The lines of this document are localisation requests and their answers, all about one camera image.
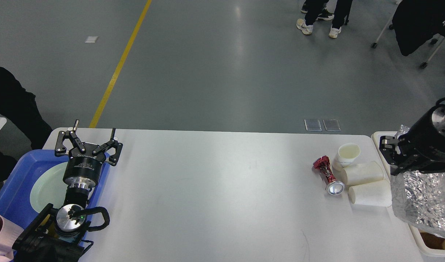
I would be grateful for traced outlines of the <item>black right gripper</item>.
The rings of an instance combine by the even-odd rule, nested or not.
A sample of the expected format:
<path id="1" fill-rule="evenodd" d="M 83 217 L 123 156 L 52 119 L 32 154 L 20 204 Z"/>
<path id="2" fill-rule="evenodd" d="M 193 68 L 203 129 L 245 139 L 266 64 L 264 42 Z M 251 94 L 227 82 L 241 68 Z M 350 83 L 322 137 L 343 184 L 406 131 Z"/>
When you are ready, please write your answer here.
<path id="1" fill-rule="evenodd" d="M 379 151 L 392 176 L 406 171 L 445 172 L 445 106 L 432 107 L 399 139 L 381 136 Z"/>

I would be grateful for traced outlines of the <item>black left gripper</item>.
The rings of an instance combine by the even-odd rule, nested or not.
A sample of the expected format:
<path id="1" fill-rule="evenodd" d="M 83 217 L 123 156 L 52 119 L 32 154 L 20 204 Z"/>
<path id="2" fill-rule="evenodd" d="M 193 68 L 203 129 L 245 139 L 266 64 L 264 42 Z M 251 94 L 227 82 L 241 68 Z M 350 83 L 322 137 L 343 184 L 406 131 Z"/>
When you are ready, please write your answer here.
<path id="1" fill-rule="evenodd" d="M 86 153 L 86 147 L 76 134 L 78 124 L 79 119 L 76 119 L 71 130 L 59 131 L 54 154 L 55 156 L 69 156 L 63 177 L 65 184 L 71 187 L 75 184 L 84 184 L 86 188 L 94 188 L 101 179 L 103 164 L 108 163 L 111 166 L 118 164 L 123 143 L 114 138 L 116 128 L 112 128 L 110 140 L 94 148 L 92 155 L 78 154 L 79 152 Z M 70 141 L 71 149 L 64 145 L 66 139 Z M 114 154 L 106 159 L 105 153 L 111 148 L 114 149 Z"/>

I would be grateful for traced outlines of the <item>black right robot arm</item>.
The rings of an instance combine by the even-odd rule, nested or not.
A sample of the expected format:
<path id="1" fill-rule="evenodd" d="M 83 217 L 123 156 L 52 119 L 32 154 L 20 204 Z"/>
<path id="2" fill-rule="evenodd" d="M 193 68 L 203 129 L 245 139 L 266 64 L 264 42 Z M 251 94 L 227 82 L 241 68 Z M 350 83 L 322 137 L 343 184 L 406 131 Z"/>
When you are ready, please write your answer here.
<path id="1" fill-rule="evenodd" d="M 379 151 L 392 176 L 406 171 L 445 172 L 445 98 L 437 100 L 407 133 L 379 139 Z"/>

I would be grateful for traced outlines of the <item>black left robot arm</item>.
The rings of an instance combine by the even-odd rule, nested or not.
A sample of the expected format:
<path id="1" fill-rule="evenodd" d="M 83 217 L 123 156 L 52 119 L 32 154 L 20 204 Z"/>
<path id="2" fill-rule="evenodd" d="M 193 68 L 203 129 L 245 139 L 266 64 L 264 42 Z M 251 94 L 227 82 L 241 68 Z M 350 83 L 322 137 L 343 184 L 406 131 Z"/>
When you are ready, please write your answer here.
<path id="1" fill-rule="evenodd" d="M 15 240 L 15 262 L 77 262 L 93 246 L 87 232 L 100 231 L 110 224 L 104 207 L 89 207 L 105 164 L 116 166 L 123 144 L 111 130 L 104 144 L 83 142 L 77 136 L 78 120 L 71 130 L 60 131 L 55 156 L 68 156 L 63 182 L 64 202 L 59 208 L 49 203 Z"/>

